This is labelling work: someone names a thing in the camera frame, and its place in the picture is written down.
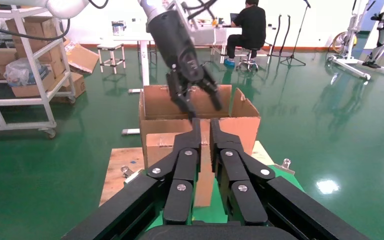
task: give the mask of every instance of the laptop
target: laptop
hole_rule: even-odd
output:
[[[239,13],[231,13],[230,14],[230,22],[229,22],[229,24],[231,23],[231,22],[233,22],[235,19],[236,19],[236,17],[239,15]]]

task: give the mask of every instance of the blue shoe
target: blue shoe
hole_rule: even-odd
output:
[[[234,67],[235,66],[235,60],[230,60],[229,58],[226,58],[224,60],[224,64],[229,67]]]

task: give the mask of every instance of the black pants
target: black pants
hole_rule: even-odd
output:
[[[229,38],[227,39],[227,55],[229,56],[230,59],[235,58],[236,47],[247,48],[247,46],[245,46],[244,41],[241,39],[240,34],[230,35]],[[255,57],[257,57],[257,51],[252,51],[251,58],[253,59]]]

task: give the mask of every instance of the caster wheel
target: caster wheel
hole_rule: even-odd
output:
[[[52,139],[55,138],[55,136],[57,136],[57,131],[55,131],[54,128],[48,129],[48,130],[46,130],[45,132],[46,132],[46,134],[47,134],[47,138],[48,138],[48,139],[51,139],[51,140],[52,140]]]
[[[68,101],[70,102],[71,105],[74,105],[76,103],[76,98],[73,96],[69,96]]]

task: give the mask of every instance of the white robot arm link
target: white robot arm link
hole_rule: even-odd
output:
[[[59,19],[71,19],[86,8],[89,0],[0,0],[0,4],[46,8]]]

